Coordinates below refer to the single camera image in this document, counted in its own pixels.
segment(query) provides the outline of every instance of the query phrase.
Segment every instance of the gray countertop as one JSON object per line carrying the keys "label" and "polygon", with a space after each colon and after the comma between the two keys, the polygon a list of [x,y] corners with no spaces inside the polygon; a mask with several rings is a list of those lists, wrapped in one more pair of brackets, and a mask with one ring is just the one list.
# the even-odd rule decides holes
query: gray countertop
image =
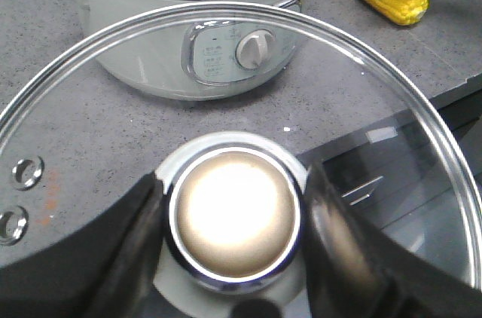
{"label": "gray countertop", "polygon": [[[375,47],[429,97],[482,72],[482,0],[430,0],[412,27],[390,23],[361,0],[309,0],[305,12]],[[0,0],[0,107],[81,40],[69,0]]]}

